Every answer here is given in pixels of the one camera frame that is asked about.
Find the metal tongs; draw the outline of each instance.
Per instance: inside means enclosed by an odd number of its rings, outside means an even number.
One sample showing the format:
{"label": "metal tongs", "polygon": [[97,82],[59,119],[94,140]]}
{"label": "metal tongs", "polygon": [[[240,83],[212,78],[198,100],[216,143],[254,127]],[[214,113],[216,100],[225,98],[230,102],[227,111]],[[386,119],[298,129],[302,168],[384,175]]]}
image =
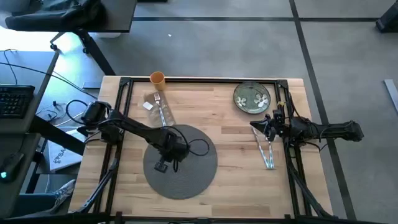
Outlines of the metal tongs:
{"label": "metal tongs", "polygon": [[268,160],[266,155],[264,154],[264,151],[262,150],[262,147],[261,147],[261,144],[260,144],[260,139],[259,139],[259,136],[257,135],[256,129],[254,129],[254,127],[251,127],[251,129],[253,130],[253,134],[256,137],[257,145],[258,145],[259,150],[261,152],[262,159],[264,160],[264,163],[266,164],[266,168],[267,169],[275,169],[274,168],[274,157],[272,155],[272,144],[271,144],[271,142],[268,140],[267,137],[265,137],[266,141],[268,142],[268,149],[269,149],[269,160]]}

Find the wooden table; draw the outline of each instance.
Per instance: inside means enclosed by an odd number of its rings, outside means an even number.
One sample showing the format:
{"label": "wooden table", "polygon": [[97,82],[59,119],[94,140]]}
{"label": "wooden table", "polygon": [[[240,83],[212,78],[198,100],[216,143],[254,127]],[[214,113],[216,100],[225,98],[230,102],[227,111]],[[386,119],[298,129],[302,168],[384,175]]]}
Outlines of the wooden table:
{"label": "wooden table", "polygon": [[[120,77],[104,77],[99,100],[111,105],[116,100]],[[301,116],[311,118],[302,79],[288,79],[294,104]],[[138,217],[219,217],[219,218],[283,218],[293,214],[282,140],[276,137],[275,170],[266,170],[249,125],[263,114],[250,115],[239,110],[232,97],[237,84],[168,83],[165,95],[178,124],[189,124],[205,132],[218,153],[218,170],[211,185],[200,195],[186,200],[172,200],[151,189],[144,176],[142,158],[147,143],[126,133],[114,193],[112,213],[122,211]],[[275,91],[267,86],[271,105],[276,108]],[[153,93],[150,83],[135,82],[129,117],[146,125],[144,95]],[[105,144],[92,142],[85,150],[70,210],[83,205],[98,184]],[[322,162],[318,149],[302,147],[302,160],[308,188],[323,208],[332,213]],[[303,213],[302,195],[297,188]],[[105,189],[101,210],[108,189]]]}

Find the keyboard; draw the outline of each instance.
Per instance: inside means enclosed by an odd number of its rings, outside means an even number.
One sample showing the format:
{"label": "keyboard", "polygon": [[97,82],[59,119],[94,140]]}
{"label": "keyboard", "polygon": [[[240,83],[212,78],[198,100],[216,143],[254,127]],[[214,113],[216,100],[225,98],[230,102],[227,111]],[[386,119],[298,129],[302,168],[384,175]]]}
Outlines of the keyboard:
{"label": "keyboard", "polygon": [[0,85],[0,118],[24,118],[34,90],[31,85]]}

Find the plate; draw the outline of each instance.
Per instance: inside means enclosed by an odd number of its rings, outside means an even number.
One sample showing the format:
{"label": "plate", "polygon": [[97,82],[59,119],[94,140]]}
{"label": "plate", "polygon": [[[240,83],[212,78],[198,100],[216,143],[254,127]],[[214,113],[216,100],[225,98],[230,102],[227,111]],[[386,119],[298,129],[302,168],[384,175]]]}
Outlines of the plate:
{"label": "plate", "polygon": [[271,97],[265,86],[256,82],[244,82],[235,88],[234,102],[246,113],[259,114],[268,109]]}

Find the white shoe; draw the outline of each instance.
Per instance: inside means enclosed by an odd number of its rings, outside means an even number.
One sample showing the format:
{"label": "white shoe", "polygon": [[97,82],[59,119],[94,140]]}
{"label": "white shoe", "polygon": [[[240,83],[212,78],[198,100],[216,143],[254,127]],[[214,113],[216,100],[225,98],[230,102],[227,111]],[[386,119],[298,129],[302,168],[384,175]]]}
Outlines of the white shoe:
{"label": "white shoe", "polygon": [[56,190],[53,194],[57,196],[54,206],[49,210],[51,212],[56,211],[56,209],[69,197],[72,195],[75,189],[76,180],[71,180],[64,184],[60,189]]}

